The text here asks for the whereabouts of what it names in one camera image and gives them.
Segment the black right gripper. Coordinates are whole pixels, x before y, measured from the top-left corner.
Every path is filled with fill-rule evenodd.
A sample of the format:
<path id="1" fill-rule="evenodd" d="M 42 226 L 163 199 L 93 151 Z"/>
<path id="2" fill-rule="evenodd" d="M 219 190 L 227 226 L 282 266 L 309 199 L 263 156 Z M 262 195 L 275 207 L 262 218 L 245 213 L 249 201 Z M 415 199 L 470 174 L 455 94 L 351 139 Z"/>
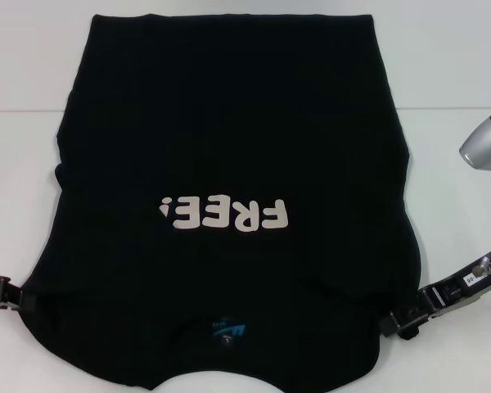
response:
<path id="1" fill-rule="evenodd" d="M 429 318 L 437 318 L 477 301 L 491 291 L 491 251 L 451 276 L 430 284 L 409 305 L 390 311 L 379 322 L 384 337 L 410 341 Z"/>

